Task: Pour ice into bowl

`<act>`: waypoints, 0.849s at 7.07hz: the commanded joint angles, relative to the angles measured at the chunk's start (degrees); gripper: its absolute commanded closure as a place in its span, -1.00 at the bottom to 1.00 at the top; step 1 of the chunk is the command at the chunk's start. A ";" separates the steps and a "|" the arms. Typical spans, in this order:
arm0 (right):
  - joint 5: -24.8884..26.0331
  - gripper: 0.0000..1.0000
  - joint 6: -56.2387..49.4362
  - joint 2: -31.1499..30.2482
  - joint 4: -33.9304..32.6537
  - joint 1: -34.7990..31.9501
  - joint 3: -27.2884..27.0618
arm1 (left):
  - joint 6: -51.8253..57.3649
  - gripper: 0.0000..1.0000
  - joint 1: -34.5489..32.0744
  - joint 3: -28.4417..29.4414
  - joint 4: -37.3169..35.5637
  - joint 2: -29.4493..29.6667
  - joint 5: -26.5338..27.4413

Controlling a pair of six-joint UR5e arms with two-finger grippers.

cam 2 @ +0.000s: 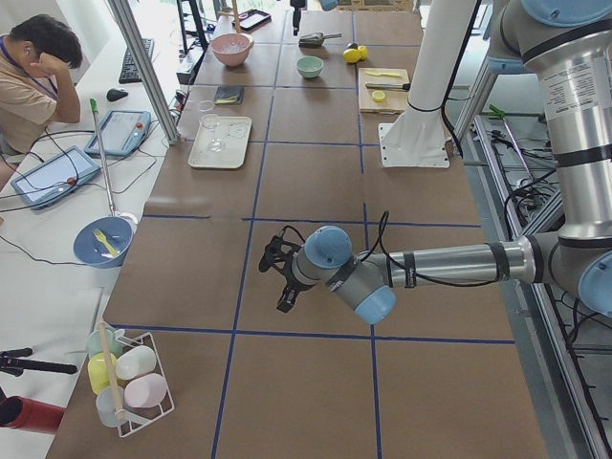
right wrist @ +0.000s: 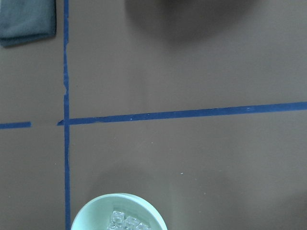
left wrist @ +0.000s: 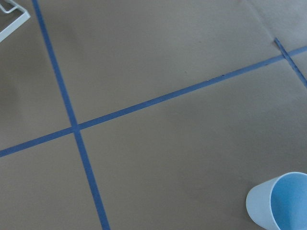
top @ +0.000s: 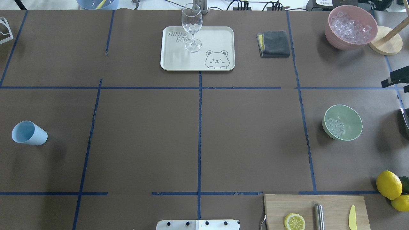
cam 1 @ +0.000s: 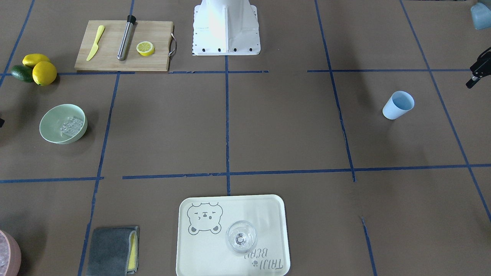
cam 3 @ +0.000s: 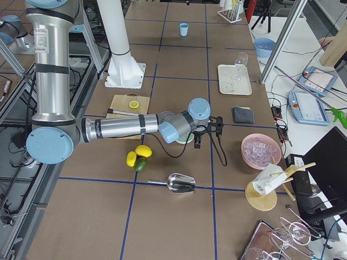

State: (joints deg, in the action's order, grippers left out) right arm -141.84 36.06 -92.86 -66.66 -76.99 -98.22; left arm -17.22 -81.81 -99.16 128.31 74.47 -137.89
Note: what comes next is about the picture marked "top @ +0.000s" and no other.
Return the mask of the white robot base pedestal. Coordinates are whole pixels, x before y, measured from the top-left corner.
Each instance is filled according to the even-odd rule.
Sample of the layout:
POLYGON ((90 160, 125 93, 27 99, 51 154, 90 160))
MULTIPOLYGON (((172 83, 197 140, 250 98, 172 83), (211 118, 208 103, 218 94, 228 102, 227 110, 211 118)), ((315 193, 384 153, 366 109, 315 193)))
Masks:
POLYGON ((156 230, 240 230, 240 221, 234 219, 162 220, 156 230))

